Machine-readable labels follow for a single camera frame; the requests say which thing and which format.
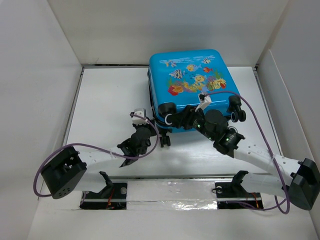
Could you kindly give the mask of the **blue kids suitcase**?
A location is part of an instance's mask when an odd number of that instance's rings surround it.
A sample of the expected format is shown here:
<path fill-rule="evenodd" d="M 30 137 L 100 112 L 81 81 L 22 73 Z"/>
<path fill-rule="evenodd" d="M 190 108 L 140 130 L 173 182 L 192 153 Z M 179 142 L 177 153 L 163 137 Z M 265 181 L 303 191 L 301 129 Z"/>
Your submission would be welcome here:
<path fill-rule="evenodd" d="M 181 112 L 187 105 L 200 104 L 198 94 L 209 95 L 212 103 L 203 110 L 218 110 L 228 122 L 244 122 L 238 88 L 220 53 L 214 49 L 156 53 L 147 72 L 152 117 L 160 133 L 161 147 L 170 146 L 166 114 Z"/>

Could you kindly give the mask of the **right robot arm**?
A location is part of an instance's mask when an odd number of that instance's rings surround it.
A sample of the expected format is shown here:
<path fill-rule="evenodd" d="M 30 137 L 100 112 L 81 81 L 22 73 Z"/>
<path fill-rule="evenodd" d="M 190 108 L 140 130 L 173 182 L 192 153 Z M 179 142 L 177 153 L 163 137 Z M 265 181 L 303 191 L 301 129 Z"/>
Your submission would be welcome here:
<path fill-rule="evenodd" d="M 265 193 L 286 198 L 302 210 L 313 208 L 320 193 L 320 171 L 313 160 L 305 158 L 299 161 L 270 153 L 229 127 L 227 118 L 218 110 L 204 113 L 201 109 L 187 106 L 181 112 L 166 114 L 164 120 L 177 129 L 195 129 L 213 141 L 213 147 L 219 153 L 268 173 L 258 175 L 240 170 L 230 183 L 222 186 L 222 192 L 237 197 L 252 192 Z"/>

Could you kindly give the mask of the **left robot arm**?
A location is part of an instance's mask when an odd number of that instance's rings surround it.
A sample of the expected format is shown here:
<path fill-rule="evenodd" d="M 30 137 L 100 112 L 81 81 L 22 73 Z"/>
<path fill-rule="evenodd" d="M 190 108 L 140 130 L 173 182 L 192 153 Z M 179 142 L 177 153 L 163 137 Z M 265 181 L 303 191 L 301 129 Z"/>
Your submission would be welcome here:
<path fill-rule="evenodd" d="M 124 159 L 120 166 L 127 167 L 150 155 L 160 141 L 155 121 L 137 112 L 132 112 L 130 117 L 135 133 L 117 145 L 120 152 L 86 143 L 70 143 L 52 152 L 35 174 L 34 194 L 61 199 L 75 190 L 90 167 L 113 159 Z"/>

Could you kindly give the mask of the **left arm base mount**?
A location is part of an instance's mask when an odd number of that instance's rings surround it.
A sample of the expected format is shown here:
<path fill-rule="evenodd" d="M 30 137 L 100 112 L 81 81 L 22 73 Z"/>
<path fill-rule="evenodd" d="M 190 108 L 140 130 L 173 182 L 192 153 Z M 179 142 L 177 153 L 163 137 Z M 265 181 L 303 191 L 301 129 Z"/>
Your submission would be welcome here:
<path fill-rule="evenodd" d="M 112 182 L 106 172 L 99 174 L 104 180 L 104 188 L 98 192 L 83 191 L 79 208 L 82 210 L 126 210 L 127 182 Z"/>

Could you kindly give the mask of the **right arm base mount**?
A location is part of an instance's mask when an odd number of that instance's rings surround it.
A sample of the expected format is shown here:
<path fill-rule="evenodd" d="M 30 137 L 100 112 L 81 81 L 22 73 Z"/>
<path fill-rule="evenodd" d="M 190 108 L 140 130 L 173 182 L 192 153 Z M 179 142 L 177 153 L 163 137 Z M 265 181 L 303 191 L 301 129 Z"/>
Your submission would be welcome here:
<path fill-rule="evenodd" d="M 218 210 L 258 209 L 263 210 L 263 202 L 259 192 L 247 192 L 241 183 L 248 171 L 239 171 L 230 182 L 214 183 L 211 192 L 217 197 Z"/>

